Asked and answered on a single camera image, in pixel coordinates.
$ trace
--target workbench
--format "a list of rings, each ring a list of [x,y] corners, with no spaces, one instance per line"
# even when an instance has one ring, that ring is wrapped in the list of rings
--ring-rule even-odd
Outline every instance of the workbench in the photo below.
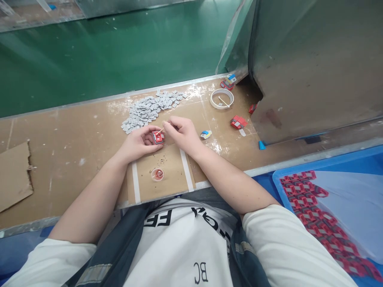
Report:
[[[256,90],[247,85],[235,86],[233,105],[217,110],[209,98],[220,88],[223,77],[128,92],[0,120],[0,152],[29,142],[34,189],[31,196],[0,213],[0,237],[54,225],[125,140],[127,135],[120,126],[129,116],[129,106],[137,99],[154,96],[158,88],[182,91],[188,98],[177,108],[160,113],[154,125],[161,126],[171,115],[192,119],[198,133],[212,131],[205,145],[250,176],[383,144],[383,122],[374,121],[328,132],[319,143],[308,145],[293,140],[259,150],[260,139],[248,112],[256,103]],[[230,125],[235,115],[249,123],[243,129],[245,136]],[[189,159],[189,163],[195,188],[210,186],[196,162]],[[184,192],[177,190],[172,195]],[[117,208],[134,204],[126,193],[120,193]]]

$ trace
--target forearm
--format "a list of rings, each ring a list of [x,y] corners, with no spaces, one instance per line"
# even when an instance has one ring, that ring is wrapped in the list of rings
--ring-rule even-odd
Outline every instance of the forearm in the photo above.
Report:
[[[192,156],[219,195],[239,214],[279,204],[262,186],[208,147]]]
[[[112,157],[65,211],[49,238],[95,243],[115,207],[127,164]]]

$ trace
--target cardboard sheet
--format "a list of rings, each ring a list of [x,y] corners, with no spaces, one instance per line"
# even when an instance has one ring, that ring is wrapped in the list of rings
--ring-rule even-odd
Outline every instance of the cardboard sheet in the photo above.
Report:
[[[193,172],[187,155],[184,160],[186,160],[187,172],[189,173],[193,189],[195,189]],[[182,191],[188,191],[181,152],[175,144],[165,144],[155,154],[140,158],[136,165],[139,193],[137,193],[138,190],[135,189],[135,186],[129,184],[128,201],[130,204],[151,201]],[[152,170],[155,168],[160,168],[164,171],[164,178],[161,181],[155,182],[151,178]],[[128,182],[134,182],[133,175],[134,171],[128,170]]]
[[[0,212],[33,193],[29,156],[27,142],[0,154]]]

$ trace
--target tape roll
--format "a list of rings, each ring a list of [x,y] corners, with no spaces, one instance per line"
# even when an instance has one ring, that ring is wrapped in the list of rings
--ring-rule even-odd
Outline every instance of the tape roll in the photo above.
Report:
[[[219,106],[217,105],[214,101],[213,101],[213,96],[216,95],[216,94],[226,94],[228,95],[228,97],[230,98],[230,104],[227,104],[228,106],[226,106],[224,103],[222,103],[222,106]],[[232,92],[230,92],[229,90],[226,90],[226,89],[218,89],[218,90],[215,90],[214,92],[211,93],[211,96],[210,96],[210,103],[211,105],[218,109],[218,110],[224,110],[226,108],[229,108],[231,106],[232,103],[234,103],[234,95]]]

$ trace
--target small plastic cup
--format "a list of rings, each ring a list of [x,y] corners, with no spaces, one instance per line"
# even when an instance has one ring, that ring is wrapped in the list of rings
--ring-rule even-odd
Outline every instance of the small plastic cup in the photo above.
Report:
[[[165,176],[165,173],[162,169],[155,168],[152,170],[152,179],[154,181],[161,181]]]

